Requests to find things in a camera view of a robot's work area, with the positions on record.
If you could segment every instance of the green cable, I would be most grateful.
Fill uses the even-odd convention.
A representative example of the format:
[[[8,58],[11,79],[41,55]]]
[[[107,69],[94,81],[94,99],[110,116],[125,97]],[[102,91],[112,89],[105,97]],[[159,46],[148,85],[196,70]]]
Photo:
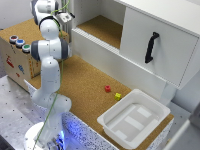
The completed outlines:
[[[56,25],[58,26],[58,28],[59,28],[59,30],[60,30],[61,37],[63,37],[62,31],[61,31],[61,29],[60,29],[58,23],[57,23],[55,20],[54,20],[54,22],[56,23]],[[62,77],[63,77],[63,60],[62,60],[62,69],[61,69],[61,77],[60,77],[60,83],[61,83],[61,84],[62,84]],[[35,149],[35,146],[36,146],[36,144],[37,144],[37,142],[38,142],[38,140],[39,140],[39,138],[40,138],[40,135],[41,135],[41,133],[42,133],[42,131],[43,131],[43,129],[44,129],[44,126],[45,126],[45,124],[46,124],[46,122],[47,122],[47,120],[48,120],[48,118],[49,118],[49,115],[50,115],[50,113],[51,113],[51,111],[52,111],[52,109],[53,109],[53,106],[54,106],[54,104],[55,104],[55,102],[56,102],[56,100],[57,100],[57,96],[58,96],[59,92],[60,92],[60,88],[58,89],[58,92],[56,93],[56,97],[54,98],[53,104],[51,105],[51,108],[50,108],[49,113],[48,113],[48,115],[47,115],[47,118],[46,118],[46,120],[45,120],[45,122],[44,122],[44,125],[42,126],[42,128],[41,128],[41,130],[40,130],[40,133],[39,133],[39,135],[38,135],[38,137],[37,137],[37,139],[36,139],[36,142],[35,142],[35,145],[34,145],[34,147],[33,147],[33,150]]]
[[[58,12],[58,11],[64,9],[64,8],[66,8],[66,7],[69,5],[69,3],[70,3],[70,0],[68,0],[67,4],[66,4],[63,8],[60,8],[60,9],[55,10],[55,11],[52,11],[52,12],[51,12],[51,16],[52,16],[53,13]]]

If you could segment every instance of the brown box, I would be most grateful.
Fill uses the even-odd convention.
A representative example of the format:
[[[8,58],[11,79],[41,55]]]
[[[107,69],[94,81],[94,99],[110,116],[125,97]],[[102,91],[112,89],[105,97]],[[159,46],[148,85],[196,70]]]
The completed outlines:
[[[69,42],[69,36],[62,32],[63,38]],[[21,49],[9,43],[9,37],[17,35],[31,44],[36,40],[43,40],[38,26],[33,19],[0,31],[0,52],[7,75],[28,91],[24,79],[29,81],[40,74],[41,63],[37,62],[31,54],[25,54]]]

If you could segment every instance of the white robotic arm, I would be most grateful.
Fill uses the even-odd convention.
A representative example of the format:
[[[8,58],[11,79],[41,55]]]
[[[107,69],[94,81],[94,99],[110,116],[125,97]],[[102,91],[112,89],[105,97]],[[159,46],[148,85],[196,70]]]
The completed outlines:
[[[46,116],[52,107],[53,101],[57,94],[54,92],[60,88],[60,68],[56,59],[66,59],[70,54],[68,43],[59,38],[59,22],[51,12],[58,9],[58,3],[55,0],[33,0],[31,1],[31,11],[34,21],[39,25],[39,29],[45,40],[34,41],[31,44],[31,55],[34,59],[41,61],[41,87],[32,95],[35,104],[47,108]],[[33,139],[38,139],[37,145],[44,150],[52,149],[49,143],[55,141],[62,132],[62,114],[71,108],[71,100],[63,95],[58,94],[52,111],[48,118],[43,131],[38,132]],[[25,146],[25,150],[34,145],[30,143]]]

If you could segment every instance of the white cabinet top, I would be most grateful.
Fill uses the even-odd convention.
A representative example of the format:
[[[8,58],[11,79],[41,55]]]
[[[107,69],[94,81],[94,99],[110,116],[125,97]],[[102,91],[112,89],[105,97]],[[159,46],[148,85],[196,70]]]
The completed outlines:
[[[200,5],[195,0],[115,1],[200,37]]]

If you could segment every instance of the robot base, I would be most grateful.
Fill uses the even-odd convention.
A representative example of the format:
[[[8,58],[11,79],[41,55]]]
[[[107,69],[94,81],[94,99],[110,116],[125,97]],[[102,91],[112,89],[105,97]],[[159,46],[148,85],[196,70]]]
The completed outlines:
[[[37,136],[37,134],[40,131],[40,129],[42,128],[43,124],[44,124],[43,122],[35,124],[26,132],[25,137],[24,137],[24,149],[25,150],[33,150],[33,147],[35,145],[34,138]],[[35,150],[48,150],[47,147],[41,148],[38,144],[35,146]]]

